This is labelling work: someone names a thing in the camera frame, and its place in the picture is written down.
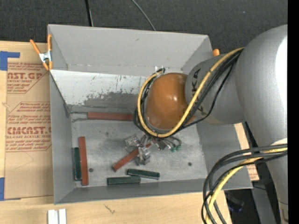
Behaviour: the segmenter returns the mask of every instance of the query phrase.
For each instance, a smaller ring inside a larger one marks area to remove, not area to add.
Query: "green connector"
[[[74,148],[74,179],[82,180],[80,150],[78,147]]]
[[[143,177],[143,178],[156,179],[156,180],[158,180],[160,178],[160,173],[146,171],[146,170],[133,169],[133,168],[128,169],[127,175],[139,176],[139,177]]]
[[[141,178],[139,176],[130,177],[109,177],[107,178],[107,184],[110,185],[122,185],[122,184],[135,184],[140,183]]]
[[[176,146],[177,151],[180,150],[180,148],[181,148],[181,145]]]

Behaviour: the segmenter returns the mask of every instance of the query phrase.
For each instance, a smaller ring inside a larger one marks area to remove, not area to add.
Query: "metal part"
[[[172,152],[178,151],[181,148],[182,141],[176,137],[168,137],[165,139],[152,137],[152,142],[158,146],[159,150],[164,150],[166,147],[170,149]]]
[[[120,185],[120,184],[135,184],[140,183],[141,178],[139,176],[129,177],[109,177],[107,178],[107,185]]]
[[[163,139],[152,137],[151,140],[158,146],[159,150],[164,150],[168,146]]]
[[[160,178],[160,173],[147,171],[147,170],[133,169],[133,168],[129,168],[127,170],[127,175],[139,176],[139,177],[155,179],[155,180],[159,180]]]
[[[46,53],[38,54],[41,58],[42,62],[46,62],[46,60],[52,61],[52,51],[47,51]]]
[[[138,147],[138,157],[135,158],[137,165],[145,165],[150,162],[150,151],[146,148],[145,145],[140,144]]]

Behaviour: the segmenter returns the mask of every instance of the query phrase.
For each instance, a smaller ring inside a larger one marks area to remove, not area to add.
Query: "cardboard box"
[[[45,44],[37,45],[46,50]],[[3,86],[7,99],[1,104],[7,111],[1,117],[6,122],[4,198],[52,195],[49,73],[29,42],[0,42],[0,51],[20,53],[19,58],[8,58],[3,80],[7,81]]]
[[[161,173],[159,181],[108,187],[106,179],[124,176],[112,165],[127,155],[124,140],[141,132],[132,122],[88,120],[87,112],[133,112],[146,77],[155,68],[188,74],[213,56],[206,35],[127,29],[49,25],[53,42],[50,76],[54,202],[84,202],[202,191],[219,158],[240,149],[234,125],[201,123],[177,134],[179,152],[151,148],[150,163],[140,168]],[[90,183],[74,181],[72,149],[85,136]],[[238,172],[225,189],[250,188],[248,172]]]

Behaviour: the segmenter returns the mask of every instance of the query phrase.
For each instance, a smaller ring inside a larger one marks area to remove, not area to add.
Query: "black cable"
[[[206,115],[205,117],[203,117],[203,118],[197,120],[197,121],[194,121],[194,122],[192,122],[192,123],[190,123],[190,124],[188,124],[188,125],[185,125],[185,126],[183,126],[183,127],[180,127],[174,134],[178,133],[179,131],[182,131],[183,129],[186,129],[186,128],[192,126],[192,125],[195,125],[195,124],[197,124],[197,123],[199,123],[199,122],[205,120],[205,119],[211,114],[211,112],[213,111],[213,108],[214,108],[214,106],[215,106],[216,99],[217,99],[217,97],[218,97],[220,91],[222,90],[222,88],[223,88],[223,86],[224,86],[226,80],[228,79],[228,77],[229,77],[229,75],[230,75],[230,73],[231,73],[231,71],[232,71],[232,68],[233,68],[233,66],[230,67],[230,70],[228,71],[228,73],[227,73],[227,75],[225,76],[225,78],[223,79],[223,81],[222,81],[222,83],[221,83],[219,89],[217,90],[217,92],[216,92],[216,94],[215,94],[215,97],[214,97],[214,99],[213,99],[211,108],[210,108],[209,112],[207,113],[207,115]],[[194,109],[195,112],[196,112],[197,108],[199,107],[200,103],[198,102],[197,104],[198,104],[198,105],[197,105],[196,109]]]
[[[145,14],[145,12],[142,10],[142,8],[137,4],[137,2],[135,0],[131,0],[134,5],[140,10],[140,12],[144,15],[144,17],[146,18],[146,20],[149,22],[151,28],[156,31],[154,25],[151,23],[150,19],[147,17],[147,15]]]
[[[209,93],[209,91],[211,90],[212,86],[216,83],[216,81],[218,80],[218,78],[226,71],[226,69],[228,67],[233,66],[235,64],[235,62],[239,58],[239,56],[240,56],[240,54],[241,54],[242,51],[243,51],[243,49],[239,50],[238,52],[234,53],[231,57],[227,58],[222,63],[222,65],[215,71],[215,75],[212,77],[211,81],[206,86],[206,89],[202,92],[202,95],[200,96],[200,98],[196,102],[195,106],[190,111],[190,114],[188,115],[188,117],[184,121],[184,125],[187,124],[190,121],[190,119],[192,118],[192,116],[196,113],[197,109],[202,104],[203,100],[205,99],[205,97],[207,96],[207,94]]]
[[[212,221],[213,224],[215,224],[215,220],[208,208],[208,203],[207,203],[207,199],[209,198],[209,196],[211,196],[216,187],[218,186],[219,182],[223,179],[223,177],[225,175],[227,175],[227,173],[229,173],[230,171],[232,171],[233,169],[235,168],[238,168],[238,167],[243,167],[243,166],[247,166],[247,165],[251,165],[251,164],[258,164],[258,163],[262,163],[262,162],[267,162],[267,161],[271,161],[271,160],[274,160],[274,159],[277,159],[277,158],[280,158],[280,157],[283,157],[287,155],[287,151],[284,151],[284,152],[280,152],[280,154],[277,154],[277,155],[273,155],[272,157],[270,158],[267,158],[267,159],[262,159],[262,160],[256,160],[256,161],[253,161],[253,162],[249,162],[249,163],[245,163],[245,164],[239,164],[229,170],[227,170],[225,173],[223,173],[219,178],[218,180],[215,182],[215,185],[212,187],[212,189],[210,190],[209,194],[206,196],[206,187],[207,187],[207,180],[205,180],[205,183],[204,183],[204,189],[203,189],[203,197],[204,197],[204,204],[202,206],[202,209],[201,209],[201,216],[202,216],[202,219],[203,219],[203,222],[206,224],[206,221],[204,220],[204,215],[203,215],[203,209],[204,207],[206,208],[206,214],[209,216],[210,220]]]
[[[248,153],[248,152],[258,152],[258,151],[267,151],[267,150],[271,150],[271,149],[274,149],[274,148],[285,148],[287,147],[287,144],[282,144],[282,145],[277,145],[275,147],[273,146],[266,146],[266,147],[256,147],[256,148],[252,148],[252,149],[244,149],[244,150],[239,150],[239,151],[235,151],[233,153],[230,153],[230,154],[227,154],[226,156],[224,156],[223,158],[221,158],[220,160],[218,160],[215,165],[213,166],[211,172],[209,173],[209,175],[207,176],[206,179],[209,179],[210,182],[210,189],[212,188],[212,183],[213,183],[213,174],[219,169],[221,168],[222,166],[226,165],[225,164],[225,160],[226,161],[229,161],[230,162],[234,162],[234,161],[240,161],[240,160],[243,160],[242,156],[239,157],[239,159],[230,159],[228,160],[229,158],[233,157],[233,156],[237,156],[237,155],[241,155],[241,154],[244,154],[244,153]],[[205,194],[206,194],[206,188],[207,186],[204,185],[204,188],[203,188],[203,197],[205,198]],[[217,205],[217,202],[215,201],[214,202],[214,207],[215,207],[215,210],[219,216],[219,218],[221,219],[221,221],[223,223],[226,223],[219,208],[218,208],[218,205]]]
[[[86,10],[87,10],[87,17],[88,17],[89,26],[93,27],[93,18],[92,18],[92,12],[91,12],[90,7],[89,7],[89,1],[88,0],[84,0],[84,1],[85,1]]]
[[[266,161],[271,161],[271,160],[274,160],[274,159],[276,159],[276,158],[283,157],[283,156],[285,156],[285,155],[287,155],[287,151],[283,152],[282,154],[275,155],[275,156],[273,156],[273,157],[271,157],[271,158],[268,158],[268,159],[257,160],[257,161],[250,162],[250,163],[246,163],[246,164],[240,164],[240,165],[238,165],[238,166],[235,166],[235,167],[229,169],[229,170],[226,171],[223,175],[221,175],[221,177],[217,180],[217,182],[216,182],[215,185],[213,186],[213,189],[212,189],[212,190],[209,192],[209,194],[204,198],[204,205],[202,206],[202,210],[201,210],[201,215],[202,215],[202,219],[203,219],[204,223],[206,223],[206,221],[204,220],[204,217],[203,217],[203,208],[204,208],[204,206],[205,206],[205,208],[206,208],[206,213],[207,213],[207,215],[209,215],[209,217],[210,217],[210,220],[213,222],[213,224],[216,223],[215,220],[214,220],[214,218],[213,218],[213,216],[212,216],[212,214],[211,214],[211,212],[210,212],[210,210],[209,210],[209,208],[208,208],[207,199],[209,198],[209,196],[211,196],[211,195],[213,194],[214,189],[217,187],[218,183],[222,180],[222,178],[223,178],[228,172],[230,172],[231,170],[233,170],[233,169],[235,169],[235,168],[238,168],[238,167],[247,166],[247,165],[251,165],[251,164],[257,164],[257,163],[262,163],[262,162],[266,162]]]

